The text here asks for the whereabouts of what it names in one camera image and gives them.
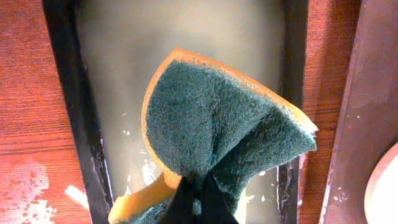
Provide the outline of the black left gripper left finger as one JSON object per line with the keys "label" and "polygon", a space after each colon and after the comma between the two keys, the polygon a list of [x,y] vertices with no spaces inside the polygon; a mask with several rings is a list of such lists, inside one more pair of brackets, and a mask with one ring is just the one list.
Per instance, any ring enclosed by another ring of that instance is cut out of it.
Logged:
{"label": "black left gripper left finger", "polygon": [[194,224],[193,190],[186,177],[181,181],[158,224]]}

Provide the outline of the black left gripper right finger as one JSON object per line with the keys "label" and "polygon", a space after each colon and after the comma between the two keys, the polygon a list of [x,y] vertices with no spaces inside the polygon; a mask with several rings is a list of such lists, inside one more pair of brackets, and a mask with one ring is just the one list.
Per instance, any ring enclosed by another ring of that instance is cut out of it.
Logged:
{"label": "black left gripper right finger", "polygon": [[203,181],[200,201],[202,224],[238,224],[211,172]]}

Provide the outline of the yellow green sponge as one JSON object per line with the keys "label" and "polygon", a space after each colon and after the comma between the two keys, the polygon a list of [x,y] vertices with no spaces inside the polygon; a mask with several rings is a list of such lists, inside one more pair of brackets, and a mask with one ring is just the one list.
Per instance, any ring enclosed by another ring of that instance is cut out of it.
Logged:
{"label": "yellow green sponge", "polygon": [[117,198],[110,223],[158,223],[181,181],[193,190],[211,172],[235,217],[243,190],[262,171],[314,151],[317,126],[299,108],[251,77],[176,48],[154,73],[141,113],[144,144],[161,174]]}

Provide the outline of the white plate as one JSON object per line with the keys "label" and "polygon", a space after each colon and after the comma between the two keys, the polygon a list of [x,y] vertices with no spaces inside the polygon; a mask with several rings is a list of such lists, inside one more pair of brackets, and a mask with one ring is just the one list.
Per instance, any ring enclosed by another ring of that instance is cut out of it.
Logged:
{"label": "white plate", "polygon": [[369,224],[397,224],[397,144],[375,166],[364,196]]}

